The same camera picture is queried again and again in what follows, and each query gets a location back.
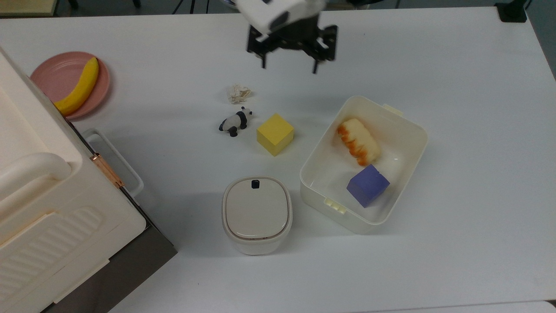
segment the black cable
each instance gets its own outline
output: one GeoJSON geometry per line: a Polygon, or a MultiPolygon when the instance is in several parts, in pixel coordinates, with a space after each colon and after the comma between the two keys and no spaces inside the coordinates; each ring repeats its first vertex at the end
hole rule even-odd
{"type": "Polygon", "coordinates": [[[176,14],[177,10],[180,8],[181,3],[183,2],[183,0],[180,0],[180,2],[177,4],[176,9],[174,9],[174,11],[172,12],[172,14],[176,14]]]}

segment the panda figurine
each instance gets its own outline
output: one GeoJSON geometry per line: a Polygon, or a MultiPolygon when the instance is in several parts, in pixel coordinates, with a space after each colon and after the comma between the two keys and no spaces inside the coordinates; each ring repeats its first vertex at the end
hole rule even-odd
{"type": "Polygon", "coordinates": [[[245,129],[245,127],[247,127],[247,121],[249,121],[252,116],[253,112],[242,106],[241,111],[225,119],[218,129],[220,131],[227,131],[230,133],[230,137],[235,137],[237,136],[237,129],[245,129]]]}

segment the white robot arm casing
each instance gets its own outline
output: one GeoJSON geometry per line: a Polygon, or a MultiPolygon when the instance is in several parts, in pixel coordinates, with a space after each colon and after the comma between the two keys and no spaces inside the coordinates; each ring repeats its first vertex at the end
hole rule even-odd
{"type": "Polygon", "coordinates": [[[264,35],[315,16],[326,6],[324,0],[237,0],[236,4],[249,24],[264,35]]]}

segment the purple cube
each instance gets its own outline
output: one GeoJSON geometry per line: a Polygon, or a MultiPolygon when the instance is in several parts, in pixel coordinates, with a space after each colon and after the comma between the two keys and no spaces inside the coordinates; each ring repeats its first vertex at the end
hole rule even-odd
{"type": "Polygon", "coordinates": [[[349,181],[347,191],[349,191],[363,207],[367,207],[376,197],[384,192],[389,185],[390,182],[388,182],[374,166],[369,165],[349,181]]]}

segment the paper scrap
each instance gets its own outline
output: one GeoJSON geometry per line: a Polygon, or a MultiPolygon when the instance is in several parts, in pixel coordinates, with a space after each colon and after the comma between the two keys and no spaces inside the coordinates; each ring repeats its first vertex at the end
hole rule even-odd
{"type": "Polygon", "coordinates": [[[234,84],[228,88],[227,94],[231,104],[238,104],[245,102],[245,98],[251,94],[251,90],[239,84],[234,84]]]}

